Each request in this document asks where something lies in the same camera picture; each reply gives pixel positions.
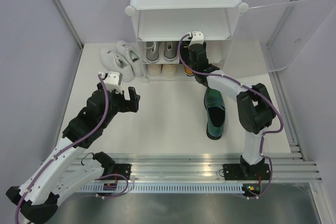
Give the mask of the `orange canvas sneaker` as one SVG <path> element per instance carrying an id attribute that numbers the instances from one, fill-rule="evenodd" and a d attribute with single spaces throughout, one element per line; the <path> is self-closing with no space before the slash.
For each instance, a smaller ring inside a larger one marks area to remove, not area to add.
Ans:
<path id="1" fill-rule="evenodd" d="M 193 71 L 189 67 L 184 67 L 184 71 L 185 71 L 186 76 L 188 76 L 188 77 L 193 77 L 194 76 Z"/>

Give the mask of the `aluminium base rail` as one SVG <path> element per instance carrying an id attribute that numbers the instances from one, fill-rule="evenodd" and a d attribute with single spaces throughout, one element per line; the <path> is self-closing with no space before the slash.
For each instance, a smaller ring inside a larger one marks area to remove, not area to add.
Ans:
<path id="1" fill-rule="evenodd" d="M 223 164 L 239 163 L 238 154 L 109 154 L 118 164 L 131 164 L 131 179 L 137 182 L 214 183 Z M 299 154 L 275 155 L 273 183 L 320 183 L 317 164 Z"/>

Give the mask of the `white sneaker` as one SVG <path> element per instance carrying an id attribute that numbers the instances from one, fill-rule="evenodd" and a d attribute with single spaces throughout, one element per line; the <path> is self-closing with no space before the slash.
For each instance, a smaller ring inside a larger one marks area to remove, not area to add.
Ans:
<path id="1" fill-rule="evenodd" d="M 142 62 L 137 49 L 126 41 L 120 40 L 117 42 L 116 50 L 130 64 L 136 77 L 143 76 Z"/>
<path id="2" fill-rule="evenodd" d="M 127 60 L 111 49 L 101 49 L 100 61 L 108 71 L 121 73 L 123 82 L 130 82 L 135 77 L 131 65 L 127 62 Z"/>

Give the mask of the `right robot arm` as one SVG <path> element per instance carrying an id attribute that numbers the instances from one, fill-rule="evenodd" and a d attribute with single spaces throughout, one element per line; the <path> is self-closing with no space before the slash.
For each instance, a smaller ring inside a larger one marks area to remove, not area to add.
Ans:
<path id="1" fill-rule="evenodd" d="M 223 95 L 237 105 L 238 119 L 245 130 L 245 146 L 239 163 L 223 164 L 226 181 L 271 180 L 272 161 L 263 154 L 265 135 L 280 114 L 273 105 L 266 86 L 248 86 L 227 76 L 208 62 L 206 43 L 192 44 L 181 40 L 177 53 L 180 62 L 193 73 L 195 80 L 206 87 L 204 105 L 208 113 L 207 136 L 219 139 L 224 132 L 226 112 Z"/>

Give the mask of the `green heeled shoe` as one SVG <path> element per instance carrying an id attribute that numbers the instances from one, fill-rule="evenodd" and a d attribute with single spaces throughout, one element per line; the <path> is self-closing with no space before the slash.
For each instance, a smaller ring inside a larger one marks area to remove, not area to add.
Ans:
<path id="1" fill-rule="evenodd" d="M 222 94 L 207 88 L 204 95 L 204 107 L 207 113 L 206 135 L 211 140 L 219 140 L 224 133 L 226 108 Z"/>
<path id="2" fill-rule="evenodd" d="M 190 43 L 189 41 L 182 41 L 180 48 L 181 57 L 186 65 L 190 64 L 189 49 L 188 49 L 189 43 Z"/>

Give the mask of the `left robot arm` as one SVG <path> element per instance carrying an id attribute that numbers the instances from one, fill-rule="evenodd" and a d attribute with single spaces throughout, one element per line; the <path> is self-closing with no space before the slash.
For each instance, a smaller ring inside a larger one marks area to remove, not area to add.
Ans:
<path id="1" fill-rule="evenodd" d="M 90 162 L 62 177 L 73 161 L 103 134 L 117 113 L 138 111 L 140 95 L 134 87 L 129 87 L 128 92 L 127 100 L 123 91 L 109 91 L 103 82 L 97 85 L 41 167 L 21 186 L 7 190 L 6 196 L 16 205 L 15 223 L 19 223 L 20 215 L 29 223 L 46 223 L 68 197 L 92 180 L 128 181 L 129 176 L 118 171 L 115 161 L 104 152 L 95 153 Z"/>

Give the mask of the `grey canvas sneaker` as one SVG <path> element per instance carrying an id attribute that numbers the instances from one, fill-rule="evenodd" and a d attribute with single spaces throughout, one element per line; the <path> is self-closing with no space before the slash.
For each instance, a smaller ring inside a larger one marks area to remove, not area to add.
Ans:
<path id="1" fill-rule="evenodd" d="M 167 62 L 172 62 L 175 60 L 177 56 L 177 47 L 178 47 L 178 41 L 166 41 L 164 43 L 164 59 Z"/>
<path id="2" fill-rule="evenodd" d="M 159 46 L 160 42 L 146 41 L 144 47 L 146 49 L 146 60 L 149 63 L 156 63 L 159 60 Z"/>

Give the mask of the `beige lace sneaker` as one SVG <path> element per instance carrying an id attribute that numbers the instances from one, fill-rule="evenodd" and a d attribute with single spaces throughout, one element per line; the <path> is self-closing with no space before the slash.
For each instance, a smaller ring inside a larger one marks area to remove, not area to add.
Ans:
<path id="1" fill-rule="evenodd" d="M 164 78 L 173 78 L 177 75 L 177 64 L 164 64 L 162 65 L 162 76 Z"/>
<path id="2" fill-rule="evenodd" d="M 162 73 L 161 64 L 150 64 L 147 66 L 147 75 L 150 77 L 160 76 Z"/>

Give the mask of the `white plastic shoe cabinet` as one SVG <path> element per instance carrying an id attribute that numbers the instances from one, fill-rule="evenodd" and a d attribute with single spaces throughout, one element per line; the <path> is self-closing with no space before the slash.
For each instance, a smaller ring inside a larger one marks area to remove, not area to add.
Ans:
<path id="1" fill-rule="evenodd" d="M 207 58 L 211 64 L 222 67 L 227 58 L 241 10 L 248 5 L 242 0 L 130 0 L 125 13 L 131 17 L 143 69 L 143 82 L 189 80 L 178 55 L 172 62 L 164 59 L 164 43 L 184 39 L 187 33 L 201 31 L 206 42 Z M 146 41 L 160 42 L 159 60 L 146 60 Z M 164 78 L 147 75 L 150 64 L 177 64 L 177 75 Z"/>

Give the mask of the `translucent cabinet door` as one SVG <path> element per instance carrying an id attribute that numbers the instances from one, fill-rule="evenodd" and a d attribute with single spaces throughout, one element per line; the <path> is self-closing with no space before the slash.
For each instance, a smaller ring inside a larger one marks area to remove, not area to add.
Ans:
<path id="1" fill-rule="evenodd" d="M 253 7 L 241 14 L 223 71 L 235 78 L 287 68 L 335 8 L 335 0 Z"/>

